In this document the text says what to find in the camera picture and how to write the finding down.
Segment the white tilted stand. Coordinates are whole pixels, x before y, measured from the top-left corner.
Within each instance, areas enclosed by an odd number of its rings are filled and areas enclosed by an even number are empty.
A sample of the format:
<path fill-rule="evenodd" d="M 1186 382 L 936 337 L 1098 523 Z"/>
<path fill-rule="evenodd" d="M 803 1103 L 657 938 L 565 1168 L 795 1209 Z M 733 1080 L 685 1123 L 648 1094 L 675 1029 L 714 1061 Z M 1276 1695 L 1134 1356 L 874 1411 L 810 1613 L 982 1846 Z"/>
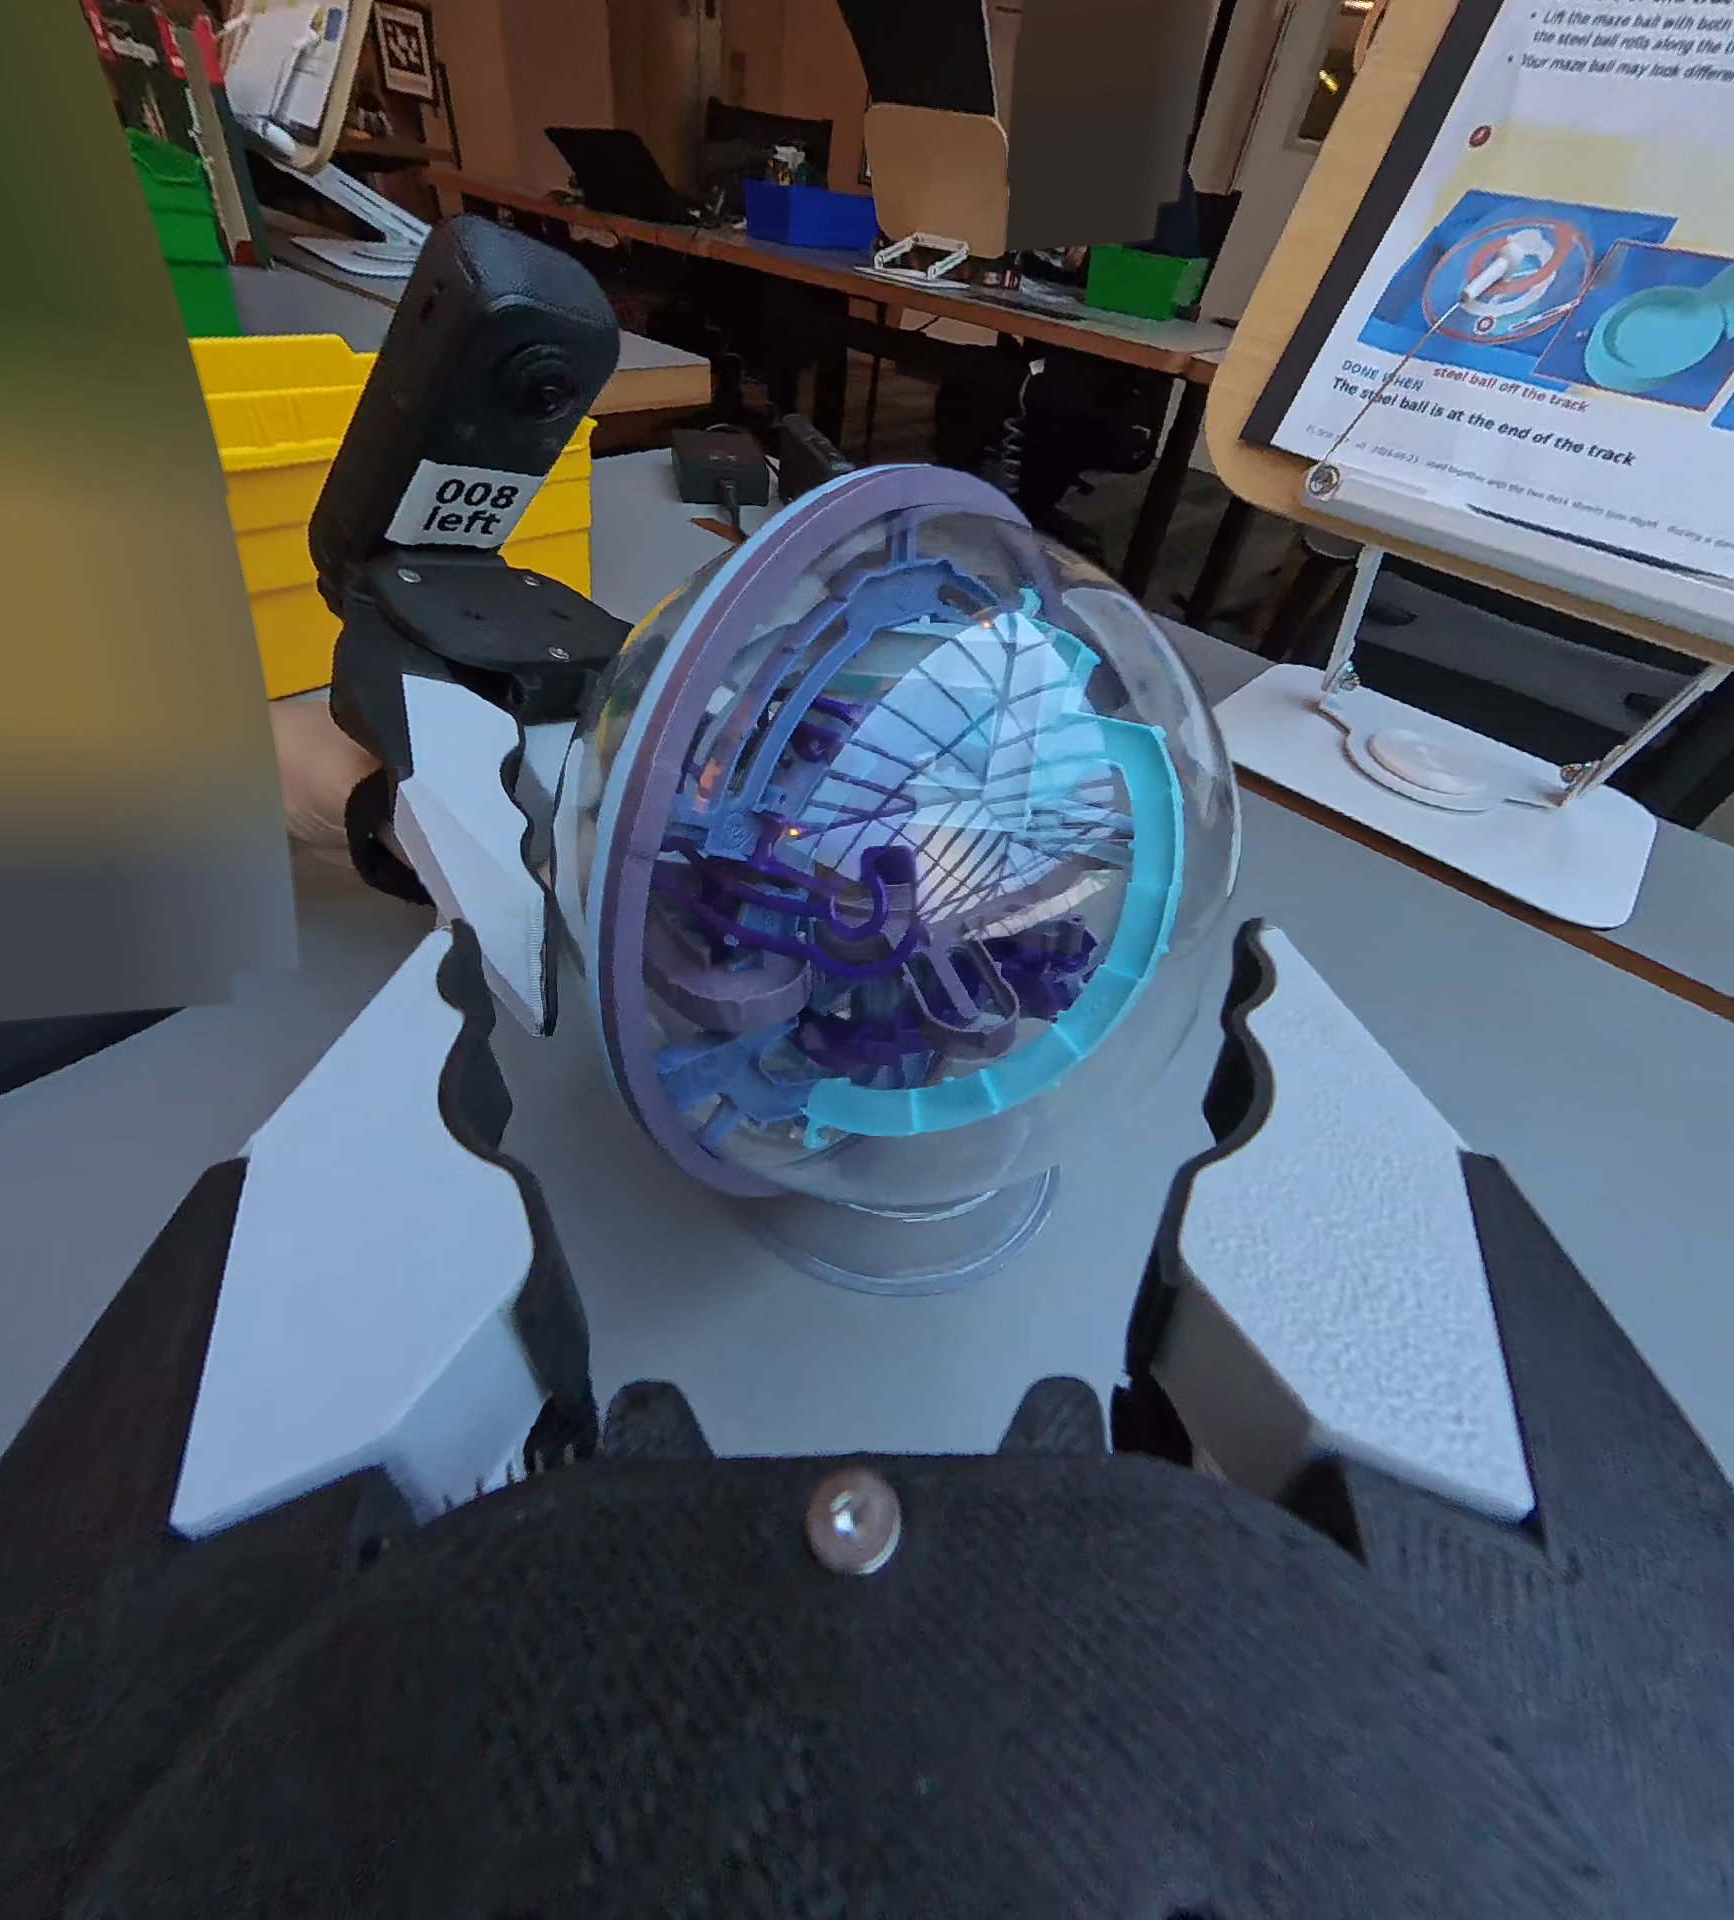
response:
<path fill-rule="evenodd" d="M 337 163 L 344 133 L 330 120 L 316 145 L 305 143 L 276 118 L 242 118 L 239 129 L 252 154 L 358 228 L 354 236 L 300 236 L 300 250 L 358 279 L 404 282 L 414 273 L 431 225 Z"/>

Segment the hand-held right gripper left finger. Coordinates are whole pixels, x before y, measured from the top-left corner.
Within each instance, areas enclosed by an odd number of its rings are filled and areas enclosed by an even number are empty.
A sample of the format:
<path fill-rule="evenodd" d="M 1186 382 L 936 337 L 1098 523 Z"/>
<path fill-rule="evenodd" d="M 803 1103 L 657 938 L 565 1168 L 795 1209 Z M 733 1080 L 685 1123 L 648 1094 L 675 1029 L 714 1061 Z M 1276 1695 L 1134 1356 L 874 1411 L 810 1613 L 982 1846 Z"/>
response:
<path fill-rule="evenodd" d="M 587 1311 L 504 1152 L 497 996 L 432 933 L 241 1152 L 170 1524 L 207 1538 L 370 1471 L 424 1522 L 593 1452 Z"/>

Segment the black laptop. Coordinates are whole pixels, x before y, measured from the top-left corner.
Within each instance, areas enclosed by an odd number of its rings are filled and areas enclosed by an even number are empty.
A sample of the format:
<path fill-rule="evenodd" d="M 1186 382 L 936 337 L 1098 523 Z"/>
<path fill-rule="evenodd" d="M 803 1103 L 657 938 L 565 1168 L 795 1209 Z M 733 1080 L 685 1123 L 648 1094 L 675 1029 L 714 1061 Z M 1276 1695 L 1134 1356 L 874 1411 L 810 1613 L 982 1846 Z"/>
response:
<path fill-rule="evenodd" d="M 582 204 L 647 225 L 691 226 L 699 209 L 677 189 L 639 133 L 603 126 L 547 126 Z"/>

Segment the long wooden table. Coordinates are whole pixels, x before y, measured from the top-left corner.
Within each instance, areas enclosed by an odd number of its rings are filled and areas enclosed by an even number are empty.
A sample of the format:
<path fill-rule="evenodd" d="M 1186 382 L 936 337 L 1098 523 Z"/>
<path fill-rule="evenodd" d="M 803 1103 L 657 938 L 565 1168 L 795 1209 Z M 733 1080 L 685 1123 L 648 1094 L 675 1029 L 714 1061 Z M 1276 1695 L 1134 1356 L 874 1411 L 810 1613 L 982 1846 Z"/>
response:
<path fill-rule="evenodd" d="M 1022 291 L 882 270 L 869 252 L 796 248 L 736 228 L 597 211 L 563 197 L 534 197 L 508 183 L 479 181 L 441 163 L 431 164 L 424 178 L 450 215 L 476 206 L 539 220 L 575 238 L 608 234 L 621 244 L 838 294 L 890 317 L 925 315 L 1199 385 L 1217 378 L 1235 343 L 1235 328 L 1221 322 L 1146 320 L 1093 308 L 1067 294 L 1034 299 Z"/>

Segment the blue plastic bin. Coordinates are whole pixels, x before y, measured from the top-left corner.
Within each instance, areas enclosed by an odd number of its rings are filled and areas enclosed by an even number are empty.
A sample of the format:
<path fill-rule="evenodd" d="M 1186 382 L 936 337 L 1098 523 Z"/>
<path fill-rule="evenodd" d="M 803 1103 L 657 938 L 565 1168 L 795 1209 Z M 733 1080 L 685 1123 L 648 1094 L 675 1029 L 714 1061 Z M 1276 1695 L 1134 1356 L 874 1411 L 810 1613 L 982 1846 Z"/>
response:
<path fill-rule="evenodd" d="M 877 201 L 824 186 L 757 178 L 743 186 L 746 233 L 771 246 L 872 252 L 880 240 Z"/>

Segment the rounded plywood panel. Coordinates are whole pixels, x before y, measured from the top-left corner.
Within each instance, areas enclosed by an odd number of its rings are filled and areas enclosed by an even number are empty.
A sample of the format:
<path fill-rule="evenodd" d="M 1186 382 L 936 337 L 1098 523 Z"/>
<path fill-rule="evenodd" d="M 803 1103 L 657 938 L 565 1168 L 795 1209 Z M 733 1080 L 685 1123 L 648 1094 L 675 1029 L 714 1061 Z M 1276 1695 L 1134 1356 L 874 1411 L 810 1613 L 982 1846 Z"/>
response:
<path fill-rule="evenodd" d="M 932 234 L 976 261 L 1008 252 L 1011 154 L 996 113 L 877 102 L 862 157 L 888 243 Z"/>

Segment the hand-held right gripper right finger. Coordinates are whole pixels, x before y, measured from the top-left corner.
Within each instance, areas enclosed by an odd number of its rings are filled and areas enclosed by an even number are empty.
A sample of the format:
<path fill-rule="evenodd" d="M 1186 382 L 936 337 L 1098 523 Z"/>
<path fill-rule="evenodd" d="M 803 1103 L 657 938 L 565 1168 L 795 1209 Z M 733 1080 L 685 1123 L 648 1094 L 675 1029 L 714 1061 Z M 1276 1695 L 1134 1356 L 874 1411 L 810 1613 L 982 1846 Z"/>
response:
<path fill-rule="evenodd" d="M 1524 1524 L 1534 1477 L 1466 1143 L 1286 933 L 1245 922 L 1202 1098 L 1129 1322 L 1144 1414 L 1246 1494 L 1393 1477 Z"/>

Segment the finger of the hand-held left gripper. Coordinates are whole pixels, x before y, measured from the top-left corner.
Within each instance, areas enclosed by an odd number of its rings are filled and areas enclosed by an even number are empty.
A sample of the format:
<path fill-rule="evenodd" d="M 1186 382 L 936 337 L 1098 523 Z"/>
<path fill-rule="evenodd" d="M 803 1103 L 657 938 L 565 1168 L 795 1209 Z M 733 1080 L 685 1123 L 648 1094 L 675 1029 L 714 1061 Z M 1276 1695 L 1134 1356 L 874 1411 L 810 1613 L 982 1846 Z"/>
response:
<path fill-rule="evenodd" d="M 491 990 L 534 1040 L 558 1024 L 565 916 L 556 809 L 568 725 L 527 727 L 462 684 L 404 677 L 411 772 L 392 831 L 442 922 L 467 925 Z"/>

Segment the yellow plastic bin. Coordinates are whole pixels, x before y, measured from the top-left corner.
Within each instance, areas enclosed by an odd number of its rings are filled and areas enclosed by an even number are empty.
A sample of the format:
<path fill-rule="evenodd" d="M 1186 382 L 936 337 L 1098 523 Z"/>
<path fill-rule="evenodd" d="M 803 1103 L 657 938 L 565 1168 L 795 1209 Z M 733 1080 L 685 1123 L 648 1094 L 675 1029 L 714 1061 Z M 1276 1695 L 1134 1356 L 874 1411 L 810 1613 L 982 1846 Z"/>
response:
<path fill-rule="evenodd" d="M 232 538 L 271 703 L 324 690 L 342 618 L 321 589 L 310 523 L 379 356 L 335 334 L 191 340 L 227 476 Z M 450 401 L 467 422 L 422 429 L 408 540 L 384 554 L 413 572 L 487 561 L 461 535 L 504 532 L 518 572 L 593 594 L 593 422 L 582 367 L 518 312 L 464 339 Z"/>

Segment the small green plastic bin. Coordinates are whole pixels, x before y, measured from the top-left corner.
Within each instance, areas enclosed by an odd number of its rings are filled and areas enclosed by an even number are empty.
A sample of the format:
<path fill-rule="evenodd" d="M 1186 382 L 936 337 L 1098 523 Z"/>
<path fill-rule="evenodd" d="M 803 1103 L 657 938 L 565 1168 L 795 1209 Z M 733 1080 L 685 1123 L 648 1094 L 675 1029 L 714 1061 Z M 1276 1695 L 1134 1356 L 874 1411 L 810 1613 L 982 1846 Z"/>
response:
<path fill-rule="evenodd" d="M 1165 325 L 1199 308 L 1210 274 L 1213 261 L 1202 252 L 1100 244 L 1088 255 L 1084 305 L 1098 315 Z"/>

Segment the printed instruction sheet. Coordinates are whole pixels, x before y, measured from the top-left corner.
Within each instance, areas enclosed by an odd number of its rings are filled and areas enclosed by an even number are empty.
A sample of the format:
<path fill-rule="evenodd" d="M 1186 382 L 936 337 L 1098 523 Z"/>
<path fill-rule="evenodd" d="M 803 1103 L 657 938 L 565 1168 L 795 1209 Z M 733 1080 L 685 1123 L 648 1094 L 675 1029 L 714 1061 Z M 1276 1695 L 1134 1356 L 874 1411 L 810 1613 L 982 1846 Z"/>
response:
<path fill-rule="evenodd" d="M 1734 585 L 1734 5 L 1494 5 L 1267 446 Z"/>

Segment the red box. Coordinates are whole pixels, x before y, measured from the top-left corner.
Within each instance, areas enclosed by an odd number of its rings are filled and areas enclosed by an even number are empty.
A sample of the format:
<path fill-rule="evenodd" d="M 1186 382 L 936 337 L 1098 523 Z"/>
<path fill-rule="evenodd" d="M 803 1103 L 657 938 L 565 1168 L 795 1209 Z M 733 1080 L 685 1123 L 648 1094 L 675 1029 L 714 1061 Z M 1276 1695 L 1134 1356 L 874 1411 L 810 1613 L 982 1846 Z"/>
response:
<path fill-rule="evenodd" d="M 205 157 L 181 35 L 218 26 L 209 2 L 80 2 L 97 60 L 125 131 Z"/>

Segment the clear plastic maze ball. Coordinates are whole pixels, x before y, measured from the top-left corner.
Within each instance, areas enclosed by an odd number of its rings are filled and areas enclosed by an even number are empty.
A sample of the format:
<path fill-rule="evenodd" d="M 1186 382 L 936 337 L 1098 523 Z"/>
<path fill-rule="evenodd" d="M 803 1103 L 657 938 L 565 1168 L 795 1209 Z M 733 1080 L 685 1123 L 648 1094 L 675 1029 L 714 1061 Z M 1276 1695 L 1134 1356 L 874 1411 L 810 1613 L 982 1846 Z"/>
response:
<path fill-rule="evenodd" d="M 1184 1044 L 1240 863 L 1215 710 L 1105 570 L 853 469 L 631 631 L 556 793 L 608 1084 L 730 1199 L 947 1215 Z"/>

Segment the black power adapter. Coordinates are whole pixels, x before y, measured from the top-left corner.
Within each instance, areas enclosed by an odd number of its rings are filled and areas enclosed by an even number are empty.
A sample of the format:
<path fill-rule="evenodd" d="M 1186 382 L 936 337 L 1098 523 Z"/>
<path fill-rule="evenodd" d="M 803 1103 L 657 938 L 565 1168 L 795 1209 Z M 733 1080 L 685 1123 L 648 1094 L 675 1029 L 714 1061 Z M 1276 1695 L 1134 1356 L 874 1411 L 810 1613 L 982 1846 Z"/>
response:
<path fill-rule="evenodd" d="M 677 496 L 693 506 L 764 509 L 775 498 L 776 473 L 762 445 L 734 426 L 675 429 L 668 445 Z"/>

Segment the person's left hand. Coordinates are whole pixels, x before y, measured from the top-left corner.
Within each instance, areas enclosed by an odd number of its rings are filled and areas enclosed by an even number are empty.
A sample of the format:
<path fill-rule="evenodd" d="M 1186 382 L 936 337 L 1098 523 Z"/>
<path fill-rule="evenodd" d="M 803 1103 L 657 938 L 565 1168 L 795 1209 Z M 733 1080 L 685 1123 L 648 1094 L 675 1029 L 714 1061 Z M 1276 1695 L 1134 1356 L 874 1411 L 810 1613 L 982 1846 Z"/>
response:
<path fill-rule="evenodd" d="M 352 795 L 380 760 L 335 720 L 326 698 L 308 693 L 268 706 L 288 841 L 337 868 L 352 868 Z"/>

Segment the clear round ball stand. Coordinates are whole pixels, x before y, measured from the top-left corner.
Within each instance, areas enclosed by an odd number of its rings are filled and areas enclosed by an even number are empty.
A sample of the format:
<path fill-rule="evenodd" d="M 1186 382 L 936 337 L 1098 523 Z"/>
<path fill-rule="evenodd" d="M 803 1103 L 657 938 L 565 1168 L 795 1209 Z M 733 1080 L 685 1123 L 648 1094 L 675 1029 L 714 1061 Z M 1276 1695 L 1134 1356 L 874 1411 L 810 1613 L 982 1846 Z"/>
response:
<path fill-rule="evenodd" d="M 788 1195 L 738 1202 L 779 1260 L 844 1291 L 928 1299 L 996 1277 L 1045 1232 L 1061 1189 L 1050 1167 L 1015 1185 L 927 1209 L 869 1209 Z"/>

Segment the instruction sheet on wooden stand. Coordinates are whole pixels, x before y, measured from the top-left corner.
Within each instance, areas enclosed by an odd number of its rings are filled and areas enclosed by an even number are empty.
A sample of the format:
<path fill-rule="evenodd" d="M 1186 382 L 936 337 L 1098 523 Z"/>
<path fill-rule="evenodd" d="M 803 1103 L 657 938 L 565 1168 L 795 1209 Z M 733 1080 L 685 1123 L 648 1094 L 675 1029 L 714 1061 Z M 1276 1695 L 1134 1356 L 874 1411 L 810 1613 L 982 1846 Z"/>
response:
<path fill-rule="evenodd" d="M 1734 585 L 1579 540 L 1437 492 L 1397 487 L 1334 456 L 1307 465 L 1265 445 L 1268 406 L 1299 385 L 1347 293 L 1354 243 L 1421 161 L 1430 105 L 1458 90 L 1496 5 L 1389 5 L 1360 77 L 1217 374 L 1208 446 L 1230 492 L 1313 531 L 1499 589 L 1635 638 L 1734 669 Z"/>

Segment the black and white marker tag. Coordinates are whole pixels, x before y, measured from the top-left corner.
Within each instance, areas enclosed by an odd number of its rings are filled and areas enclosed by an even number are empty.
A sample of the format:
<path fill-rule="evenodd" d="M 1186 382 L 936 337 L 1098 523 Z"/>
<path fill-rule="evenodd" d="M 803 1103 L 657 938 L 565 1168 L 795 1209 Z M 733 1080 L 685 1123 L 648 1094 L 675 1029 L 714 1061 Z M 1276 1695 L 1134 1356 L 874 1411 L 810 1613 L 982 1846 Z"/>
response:
<path fill-rule="evenodd" d="M 420 2 L 374 2 L 374 45 L 387 92 L 422 106 L 441 99 L 431 8 Z"/>

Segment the large green plastic bin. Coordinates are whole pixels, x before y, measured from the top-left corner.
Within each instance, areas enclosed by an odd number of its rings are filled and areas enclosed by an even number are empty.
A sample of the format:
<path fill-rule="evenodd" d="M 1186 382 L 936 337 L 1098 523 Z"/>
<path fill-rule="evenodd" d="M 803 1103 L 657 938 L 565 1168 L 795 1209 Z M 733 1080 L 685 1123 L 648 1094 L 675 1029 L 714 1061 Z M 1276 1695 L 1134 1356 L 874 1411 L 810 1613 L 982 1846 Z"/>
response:
<path fill-rule="evenodd" d="M 126 129 L 126 143 L 187 337 L 242 337 L 205 164 L 184 148 L 132 126 Z"/>

